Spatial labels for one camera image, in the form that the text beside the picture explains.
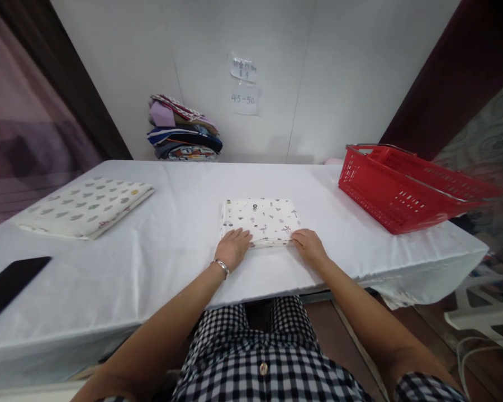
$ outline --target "folded cloth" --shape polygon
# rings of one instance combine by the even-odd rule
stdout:
[[[93,240],[153,193],[147,183],[95,177],[40,200],[12,220],[37,233]]]
[[[192,130],[192,131],[197,131],[200,134],[206,135],[206,136],[211,136],[214,138],[220,138],[218,134],[214,134],[208,130],[207,127],[196,124],[196,125],[183,125],[183,124],[176,124],[176,128],[180,128],[182,130]]]
[[[252,247],[263,248],[292,245],[291,233],[301,225],[298,211],[288,199],[229,199],[222,206],[220,238],[239,227],[253,235]]]
[[[176,127],[156,127],[147,133],[147,139],[153,146],[166,145],[166,141],[169,141],[180,142],[182,145],[203,146],[214,152],[222,150],[222,142],[216,136]]]
[[[183,144],[181,142],[164,141],[162,144],[155,146],[155,156],[157,159],[167,159],[171,151],[182,146]]]
[[[210,148],[200,146],[182,146],[168,152],[169,160],[214,162],[217,154]]]
[[[194,109],[183,105],[178,100],[166,95],[151,95],[151,99],[162,102],[163,105],[173,110],[173,112],[184,118],[186,121],[196,120],[203,116],[203,113],[195,111]]]
[[[206,119],[205,117],[200,117],[199,119],[188,121],[179,116],[178,114],[174,113],[173,118],[175,119],[175,123],[178,125],[188,125],[188,126],[200,125],[205,127],[212,134],[219,134],[218,129],[212,124],[210,120]]]
[[[153,126],[175,127],[173,110],[160,102],[153,102],[149,115],[153,120]]]

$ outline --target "black phone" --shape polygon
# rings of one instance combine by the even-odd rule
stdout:
[[[12,262],[0,272],[0,313],[49,263],[51,257]]]

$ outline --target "person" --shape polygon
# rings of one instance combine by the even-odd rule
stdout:
[[[301,229],[291,237],[304,262],[331,289],[378,367],[391,400],[465,401],[433,354],[328,258],[315,232]],[[226,279],[226,269],[233,272],[242,262],[251,240],[249,231],[228,232],[215,260],[145,322],[73,402],[151,400],[173,352]],[[373,400],[352,374],[322,354],[297,296],[274,299],[268,329],[250,329],[242,304],[206,311],[172,401]]]

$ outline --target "dark brown door frame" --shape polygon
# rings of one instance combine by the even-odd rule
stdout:
[[[503,1],[462,0],[381,142],[432,160],[503,87]]]

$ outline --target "paper note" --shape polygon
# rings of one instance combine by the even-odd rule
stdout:
[[[238,80],[231,92],[231,111],[238,114],[258,114],[259,87]]]
[[[257,67],[253,64],[251,60],[245,60],[234,52],[231,52],[229,57],[231,64],[231,75],[239,79],[243,79],[250,82],[255,82],[257,80]]]

